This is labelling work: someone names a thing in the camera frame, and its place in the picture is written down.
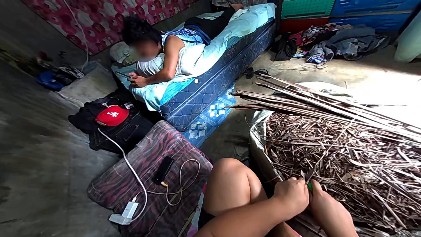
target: white cable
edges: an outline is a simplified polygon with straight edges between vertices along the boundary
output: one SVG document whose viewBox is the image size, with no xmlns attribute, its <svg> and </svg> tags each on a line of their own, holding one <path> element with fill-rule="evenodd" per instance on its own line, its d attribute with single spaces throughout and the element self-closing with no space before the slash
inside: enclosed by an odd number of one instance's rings
<svg viewBox="0 0 421 237">
<path fill-rule="evenodd" d="M 67 8 L 69 9 L 70 13 L 73 16 L 73 19 L 75 19 L 75 22 L 77 24 L 77 26 L 80 28 L 80 30 L 82 31 L 83 34 L 83 38 L 85 39 L 85 46 L 86 46 L 86 62 L 82 65 L 82 69 L 81 71 L 83 72 L 83 68 L 86 66 L 86 64 L 89 62 L 89 50 L 88 50 L 88 40 L 86 40 L 86 35 L 85 32 L 83 31 L 82 26 L 80 25 L 79 21 L 77 20 L 75 14 L 73 13 L 72 9 L 70 8 L 69 4 L 67 3 L 66 0 L 63 0 L 64 4 L 66 4 Z"/>
<path fill-rule="evenodd" d="M 83 106 L 85 106 L 85 104 L 84 104 L 84 103 L 82 103 L 80 100 L 77 100 L 77 99 L 73 99 L 73 98 L 67 97 L 67 96 L 62 95 L 62 94 L 60 94 L 60 93 L 58 93 L 58 92 L 56 92 L 56 93 L 57 93 L 57 94 L 59 94 L 61 97 L 65 98 L 65 99 L 74 100 L 74 101 L 79 102 L 79 103 L 82 105 L 82 107 L 83 107 Z"/>
<path fill-rule="evenodd" d="M 148 195 L 146 194 L 146 188 L 145 188 L 145 186 L 143 185 L 143 183 L 142 183 L 142 181 L 140 180 L 140 178 L 139 178 L 139 176 L 137 175 L 137 173 L 136 173 L 136 171 L 133 169 L 133 167 L 131 166 L 131 164 L 130 164 L 130 162 L 129 162 L 129 160 L 127 160 L 127 157 L 126 157 L 126 154 L 124 153 L 124 150 L 121 148 L 121 146 L 120 145 L 118 145 L 117 144 L 117 142 L 115 142 L 113 139 L 111 139 L 111 138 L 109 138 L 107 135 L 105 135 L 99 128 L 98 128 L 98 131 L 102 134 L 102 135 L 104 135 L 108 140 L 110 140 L 110 141 L 112 141 L 112 143 L 114 143 L 118 148 L 120 148 L 120 150 L 121 150 L 121 152 L 123 153 L 123 157 L 124 157 L 124 160 L 126 161 L 126 164 L 127 164 L 127 166 L 129 166 L 129 168 L 130 168 L 130 170 L 133 172 L 133 174 L 134 174 L 134 176 L 136 177 L 136 179 L 137 179 L 137 181 L 140 183 L 140 186 L 142 186 L 142 189 L 143 189 L 143 191 L 145 192 L 145 204 L 143 205 L 143 208 L 142 208 L 142 210 L 140 211 L 140 213 L 139 213 L 139 215 L 136 217 L 136 218 L 138 218 L 142 213 L 143 213 L 143 211 L 145 210 L 145 208 L 146 208 L 146 204 L 148 203 Z"/>
<path fill-rule="evenodd" d="M 133 172 L 133 174 L 136 176 L 136 178 L 137 178 L 137 180 L 139 181 L 139 183 L 140 183 L 140 185 L 142 186 L 142 188 L 143 188 L 143 191 L 141 191 L 141 192 L 144 192 L 145 193 L 145 204 L 143 205 L 143 208 L 142 208 L 142 211 L 140 211 L 140 213 L 134 218 L 134 219 L 132 219 L 131 220 L 131 222 L 133 222 L 133 221 L 135 221 L 137 218 L 139 218 L 140 217 L 140 215 L 143 213 L 143 211 L 145 210 L 145 207 L 146 207 L 146 203 L 147 203 L 147 200 L 148 200 L 148 197 L 147 197 L 147 193 L 151 193 L 151 194 L 158 194 L 158 195 L 166 195 L 166 198 L 167 198 L 167 203 L 170 205 L 170 206 L 176 206 L 176 205 L 178 205 L 180 202 L 181 202 L 181 197 L 182 197 L 182 195 L 183 195 L 183 191 L 185 191 L 186 189 L 188 189 L 195 181 L 196 181 L 196 178 L 197 178 L 197 176 L 199 175 L 199 171 L 200 171 L 200 162 L 198 161 L 198 160 L 196 160 L 196 159 L 189 159 L 189 160 L 186 160 L 182 165 L 181 165 L 181 167 L 180 167 L 180 191 L 178 191 L 178 192 L 174 192 L 174 193 L 168 193 L 168 189 L 169 189 L 169 187 L 168 187 L 168 185 L 167 185 L 167 192 L 166 193 L 157 193 L 157 192 L 152 192 L 152 191 L 148 191 L 148 190 L 146 190 L 146 188 L 145 188 L 145 186 L 143 185 L 143 183 L 142 183 L 142 181 L 140 180 L 140 178 L 139 178 L 139 176 L 137 175 L 137 173 L 136 173 L 136 171 L 133 169 L 133 167 L 130 165 L 130 163 L 129 163 L 129 161 L 127 160 L 127 158 L 126 158 L 126 155 L 124 154 L 124 151 L 123 151 L 123 149 L 115 142 L 115 141 L 113 141 L 111 138 L 109 138 L 107 135 L 105 135 L 99 128 L 98 128 L 98 131 L 102 134 L 102 135 L 104 135 L 108 140 L 110 140 L 110 141 L 112 141 L 116 146 L 118 146 L 118 148 L 120 148 L 120 150 L 122 151 L 122 153 L 123 153 L 123 157 L 124 157 L 124 160 L 126 161 L 126 164 L 129 166 L 129 168 L 131 169 L 131 171 Z M 195 176 L 195 178 L 193 179 L 193 181 L 186 187 L 186 188 L 184 188 L 184 189 L 182 189 L 182 186 L 183 186 L 183 183 L 182 183 L 182 181 L 181 181 L 181 171 L 183 170 L 183 166 L 187 163 L 187 162 L 189 162 L 189 161 L 193 161 L 193 162 L 196 162 L 197 164 L 198 164 L 198 169 L 197 169 L 197 173 L 196 173 L 196 176 Z M 137 196 L 141 193 L 141 192 L 139 192 L 139 193 L 137 193 L 136 194 L 136 196 L 132 199 L 132 202 L 135 202 L 136 201 L 136 199 L 137 199 Z M 172 194 L 180 194 L 180 199 L 179 199 L 179 201 L 176 203 L 176 204 L 172 204 L 171 202 L 170 202 L 170 200 L 168 199 L 168 195 L 172 195 Z"/>
</svg>

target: baseball cap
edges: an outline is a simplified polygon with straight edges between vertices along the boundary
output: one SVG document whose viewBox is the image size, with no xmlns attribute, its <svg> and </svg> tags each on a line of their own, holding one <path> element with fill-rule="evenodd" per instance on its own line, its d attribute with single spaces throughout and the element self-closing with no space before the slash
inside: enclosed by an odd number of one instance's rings
<svg viewBox="0 0 421 237">
<path fill-rule="evenodd" d="M 122 123 L 129 115 L 129 110 L 112 105 L 101 111 L 95 121 L 100 125 L 114 127 Z"/>
</svg>

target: person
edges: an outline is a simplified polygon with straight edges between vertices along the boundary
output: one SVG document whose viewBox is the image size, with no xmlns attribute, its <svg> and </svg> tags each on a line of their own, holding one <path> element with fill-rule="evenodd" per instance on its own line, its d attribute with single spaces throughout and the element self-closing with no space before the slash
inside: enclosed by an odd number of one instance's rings
<svg viewBox="0 0 421 237">
<path fill-rule="evenodd" d="M 214 20 L 189 18 L 184 23 L 184 28 L 164 34 L 138 16 L 125 17 L 123 40 L 139 55 L 140 62 L 151 61 L 160 53 L 165 55 L 163 68 L 158 73 L 145 78 L 133 72 L 129 74 L 131 78 L 128 81 L 133 87 L 141 88 L 171 80 L 176 73 L 180 49 L 201 43 L 209 45 L 228 25 L 232 15 L 242 8 L 241 4 L 231 4 L 230 8 Z"/>
<path fill-rule="evenodd" d="M 224 158 L 210 173 L 194 237 L 298 237 L 285 221 L 307 206 L 328 237 L 358 237 L 345 207 L 311 180 L 312 200 L 303 178 L 275 185 L 267 198 L 263 186 L 240 161 Z"/>
</svg>

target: dark curly hair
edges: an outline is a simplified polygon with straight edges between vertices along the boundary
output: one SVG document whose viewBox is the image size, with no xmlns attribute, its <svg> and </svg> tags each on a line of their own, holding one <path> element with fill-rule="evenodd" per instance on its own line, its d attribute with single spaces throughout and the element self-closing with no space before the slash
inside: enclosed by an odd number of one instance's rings
<svg viewBox="0 0 421 237">
<path fill-rule="evenodd" d="M 152 40 L 159 45 L 162 40 L 161 32 L 138 16 L 127 16 L 124 18 L 124 27 L 121 34 L 127 45 L 146 40 Z"/>
</svg>

